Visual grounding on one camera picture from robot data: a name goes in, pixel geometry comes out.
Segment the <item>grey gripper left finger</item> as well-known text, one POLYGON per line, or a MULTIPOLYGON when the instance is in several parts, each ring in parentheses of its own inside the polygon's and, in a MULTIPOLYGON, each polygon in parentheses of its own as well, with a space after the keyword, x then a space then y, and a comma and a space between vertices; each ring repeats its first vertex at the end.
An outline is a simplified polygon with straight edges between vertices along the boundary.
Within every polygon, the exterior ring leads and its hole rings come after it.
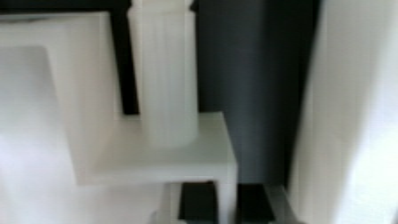
POLYGON ((185 183, 178 219, 187 224, 218 224, 217 191, 211 182, 185 183))

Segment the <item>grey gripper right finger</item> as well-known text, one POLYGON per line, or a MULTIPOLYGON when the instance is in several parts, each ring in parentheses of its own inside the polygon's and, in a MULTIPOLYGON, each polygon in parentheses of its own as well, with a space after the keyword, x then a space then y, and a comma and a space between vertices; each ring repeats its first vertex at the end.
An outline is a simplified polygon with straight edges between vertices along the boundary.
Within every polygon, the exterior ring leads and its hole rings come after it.
POLYGON ((274 213, 259 184, 238 185, 238 224, 268 224, 274 213))

